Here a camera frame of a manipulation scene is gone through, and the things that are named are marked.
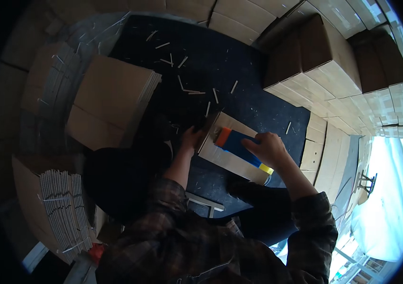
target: black pants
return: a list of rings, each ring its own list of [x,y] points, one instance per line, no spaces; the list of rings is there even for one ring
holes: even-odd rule
[[[149,184],[170,165],[170,149],[164,143],[133,149],[103,148],[87,156],[83,184],[86,193],[109,216],[123,224],[140,217],[145,210]],[[288,238],[297,229],[291,219],[287,189],[243,183],[234,195],[253,208],[227,217],[208,219],[216,225],[239,216],[244,237],[270,246]]]

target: brown cardboard box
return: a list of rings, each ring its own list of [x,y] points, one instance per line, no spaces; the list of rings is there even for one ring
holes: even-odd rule
[[[67,122],[69,134],[92,150],[131,145],[161,75],[95,55]]]
[[[375,0],[346,0],[368,30],[386,22],[386,17]]]
[[[99,13],[128,12],[127,0],[91,0]]]
[[[96,14],[90,0],[46,0],[53,11],[68,25]]]
[[[131,11],[165,13],[165,0],[127,0]]]
[[[260,34],[276,16],[249,0],[218,0],[214,12],[224,15]]]
[[[212,114],[211,116],[212,117],[209,117],[209,120],[212,121],[212,124],[210,124],[211,126],[206,138],[204,139],[204,143],[198,149],[198,155],[219,167],[242,176],[245,179],[249,179],[259,185],[264,185],[270,177],[268,173],[244,161],[240,157],[224,151],[222,148],[217,147],[214,144],[218,131],[222,127],[236,130],[251,137],[255,137],[257,132],[223,112]]]
[[[280,41],[295,28],[305,23],[311,16],[320,12],[309,2],[303,0],[282,18],[271,24],[268,30],[262,34],[257,43],[260,49],[270,53]]]
[[[211,16],[209,28],[233,37],[247,45],[251,45],[260,35],[251,28],[216,12],[213,12]]]
[[[377,3],[380,5],[381,10],[385,14],[387,20],[389,21],[392,34],[396,43],[399,47],[399,51],[403,57],[403,25],[399,20],[399,17],[396,13],[392,10],[392,8],[388,5],[386,0],[376,0]]]
[[[167,13],[196,21],[208,20],[216,0],[166,0]]]
[[[346,0],[308,0],[314,5],[344,38],[366,29]]]
[[[355,56],[364,94],[388,88],[380,59],[371,43],[356,47]]]
[[[394,111],[403,118],[403,57],[389,35],[376,39],[373,44],[383,66]]]
[[[362,93],[353,50],[320,15],[300,28],[302,71],[336,98]]]
[[[276,84],[282,84],[293,92]],[[334,99],[332,94],[302,72],[297,31],[290,33],[271,54],[264,85],[266,91],[267,86],[274,87],[270,93],[280,90],[298,105],[312,106],[314,102]],[[299,96],[295,97],[294,92],[305,98],[304,103],[300,102]]]

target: dark floor mat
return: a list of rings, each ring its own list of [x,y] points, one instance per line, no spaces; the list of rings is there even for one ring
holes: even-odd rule
[[[146,41],[155,30],[157,32],[153,37]],[[155,49],[167,42],[170,44]],[[160,61],[170,61],[170,53],[173,67]],[[185,56],[188,56],[187,61],[177,68]],[[179,126],[181,133],[201,121],[210,101],[210,113],[222,110],[255,131],[279,134],[296,163],[301,163],[310,112],[263,91],[261,82],[266,72],[267,56],[255,48],[200,26],[132,15],[125,23],[110,57],[162,74],[162,83],[154,92],[145,117],[165,114],[172,124]],[[180,75],[185,89],[206,94],[188,95],[183,92],[177,75]],[[230,94],[235,81],[238,84]],[[216,104],[212,88],[218,90],[219,104]],[[291,127],[286,135],[289,122]],[[226,216],[250,207],[225,191],[226,181],[232,175],[202,158],[194,157],[187,190],[223,204],[225,211],[216,211],[214,217]],[[284,185],[280,177],[273,174],[269,186]],[[206,214],[200,208],[196,212]]]

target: popsicle stick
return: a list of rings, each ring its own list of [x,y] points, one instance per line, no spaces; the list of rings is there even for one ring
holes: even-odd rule
[[[151,37],[156,33],[157,31],[153,31],[150,35],[149,35],[149,37],[146,39],[146,41],[149,41],[150,39],[151,39]]]
[[[161,61],[164,61],[165,63],[168,63],[168,64],[170,64],[171,66],[173,66],[173,63],[171,63],[170,61],[167,61],[167,60],[165,60],[165,59],[161,59]]]
[[[184,64],[184,62],[186,62],[186,60],[187,60],[187,58],[189,58],[189,57],[184,57],[184,59],[181,61],[181,63],[178,65],[178,68],[180,68],[183,64]]]
[[[288,124],[287,131],[285,131],[285,135],[288,134],[288,130],[290,129],[290,125],[291,125],[291,121],[290,121],[290,123]]]
[[[236,84],[238,84],[238,81],[236,81],[235,84],[233,85],[233,88],[232,88],[232,91],[230,92],[230,94],[233,94],[233,91],[234,91],[235,88],[236,88]]]
[[[179,75],[178,75],[178,81],[179,81],[179,85],[181,86],[181,89],[182,89],[183,91],[185,91],[185,90],[184,90],[184,87],[182,86],[181,78],[179,77]]]
[[[210,107],[210,105],[211,105],[211,102],[209,101],[209,102],[208,102],[208,108],[206,109],[206,115],[205,115],[205,117],[207,117],[207,116],[208,116],[208,113],[209,113],[209,107]]]
[[[214,93],[214,98],[216,98],[216,104],[218,104],[219,101],[217,100],[216,89],[215,89],[215,88],[212,88],[212,92]]]
[[[163,46],[166,46],[166,45],[168,45],[168,44],[170,44],[170,43],[167,42],[167,43],[161,44],[161,45],[157,46],[156,49],[161,48],[161,47],[163,47]]]

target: plaid shirt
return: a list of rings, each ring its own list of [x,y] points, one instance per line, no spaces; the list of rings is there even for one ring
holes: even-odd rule
[[[147,213],[103,253],[103,283],[328,283],[337,230],[324,192],[293,203],[299,231],[288,238],[285,266],[237,226],[213,226],[187,210],[181,185],[159,179]]]

